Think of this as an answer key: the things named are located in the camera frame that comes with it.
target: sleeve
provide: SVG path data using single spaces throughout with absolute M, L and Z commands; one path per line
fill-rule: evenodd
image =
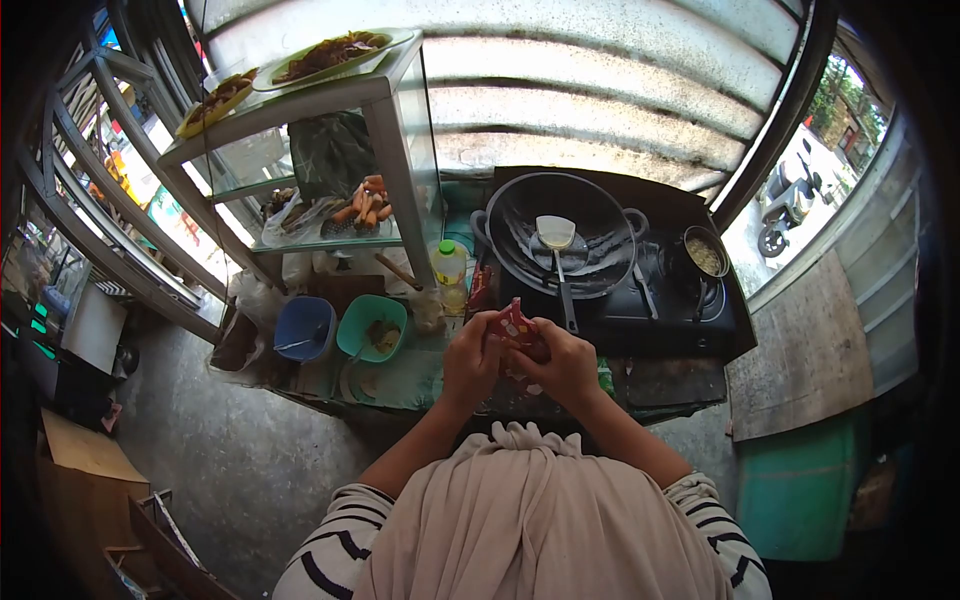
M 334 492 L 320 527 L 300 545 L 276 583 L 274 599 L 350 598 L 393 508 L 389 495 L 363 484 Z
M 694 472 L 663 491 L 700 530 L 720 563 L 730 576 L 733 597 L 737 600 L 772 598 L 767 571 L 754 548 L 747 541 L 719 502 L 713 482 L 701 472 Z

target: stove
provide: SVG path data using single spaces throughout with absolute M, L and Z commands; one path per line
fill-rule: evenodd
M 650 289 L 657 318 L 653 318 L 640 283 L 630 273 L 606 296 L 573 301 L 580 337 L 594 344 L 597 354 L 608 357 L 732 360 L 740 353 L 733 308 L 739 290 L 728 294 L 723 280 L 708 278 L 703 308 L 698 312 L 700 279 L 674 267 L 672 259 L 674 252 L 683 251 L 679 233 L 649 231 L 637 244 L 637 265 Z M 493 252 L 485 252 L 483 262 L 491 261 L 496 262 Z M 532 290 L 506 269 L 497 271 L 499 281 L 494 292 L 499 306 L 519 296 L 528 317 L 563 322 L 559 298 Z

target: cardboard box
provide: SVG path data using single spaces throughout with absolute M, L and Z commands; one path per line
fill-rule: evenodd
M 127 496 L 150 495 L 150 482 L 107 436 L 41 410 L 45 442 L 36 470 L 44 512 L 64 557 L 96 598 L 111 598 L 108 546 L 139 544 Z

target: beige hijab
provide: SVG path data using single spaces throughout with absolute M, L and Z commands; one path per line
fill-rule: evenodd
M 580 435 L 493 425 L 417 471 L 354 598 L 732 598 L 706 539 L 641 470 Z

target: hand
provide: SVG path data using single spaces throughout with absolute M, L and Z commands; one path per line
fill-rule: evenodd
M 497 314 L 495 310 L 477 313 L 450 340 L 444 352 L 444 391 L 438 402 L 442 400 L 472 413 L 477 404 L 490 396 L 503 344 L 500 338 L 487 335 L 487 324 Z
M 550 362 L 539 365 L 526 354 L 511 348 L 513 365 L 540 384 L 574 417 L 582 414 L 583 409 L 597 398 L 607 397 L 597 381 L 597 353 L 593 344 L 571 335 L 549 319 L 534 317 L 532 321 L 550 346 Z

